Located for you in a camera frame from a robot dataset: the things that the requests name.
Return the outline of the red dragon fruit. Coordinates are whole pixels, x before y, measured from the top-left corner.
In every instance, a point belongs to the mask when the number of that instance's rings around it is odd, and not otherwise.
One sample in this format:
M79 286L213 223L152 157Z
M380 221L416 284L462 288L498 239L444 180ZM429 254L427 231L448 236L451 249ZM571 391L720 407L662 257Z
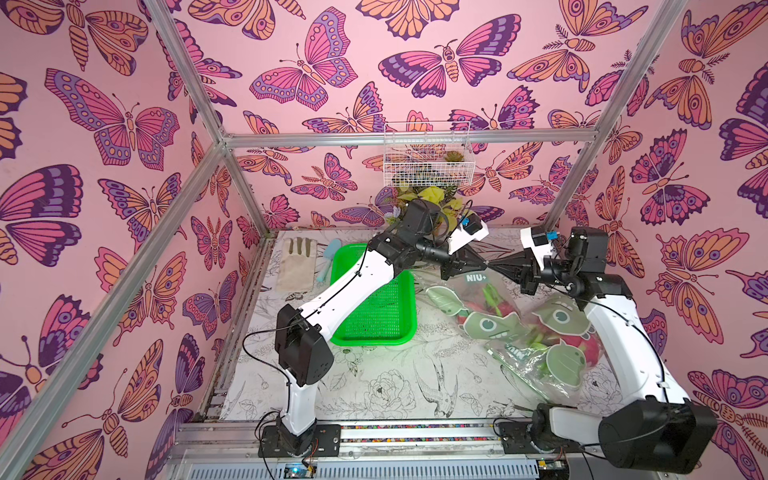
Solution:
M456 319L460 329L475 340L504 339L520 326L520 309L511 301L502 299L489 304L484 297L461 297L463 307Z

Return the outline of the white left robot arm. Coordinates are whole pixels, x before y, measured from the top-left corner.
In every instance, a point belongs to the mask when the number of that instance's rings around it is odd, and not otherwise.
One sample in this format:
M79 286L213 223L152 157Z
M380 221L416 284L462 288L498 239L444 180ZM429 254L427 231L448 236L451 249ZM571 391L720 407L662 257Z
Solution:
M439 266L444 280L487 267L487 261L469 246L489 234L481 217L465 209L456 226L436 240L433 231L441 215L440 207L432 202L411 201L404 216L374 235L360 259L339 280L303 305L287 304L279 310L274 350L288 392L276 429L279 445L287 454L301 457L314 447L318 383L334 362L329 342L349 314L418 262Z

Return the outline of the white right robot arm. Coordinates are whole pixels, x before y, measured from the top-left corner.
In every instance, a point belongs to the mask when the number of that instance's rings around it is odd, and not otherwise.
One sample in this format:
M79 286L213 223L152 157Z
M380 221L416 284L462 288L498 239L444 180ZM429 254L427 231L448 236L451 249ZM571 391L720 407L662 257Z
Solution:
M533 413L532 443L541 450L575 444L619 469L691 473L717 428L714 413L695 405L673 378L642 327L626 282L606 273L607 233L573 228L561 258L553 238L539 227L526 228L522 251L487 266L524 294L564 287L595 328L625 404L606 417L541 404Z

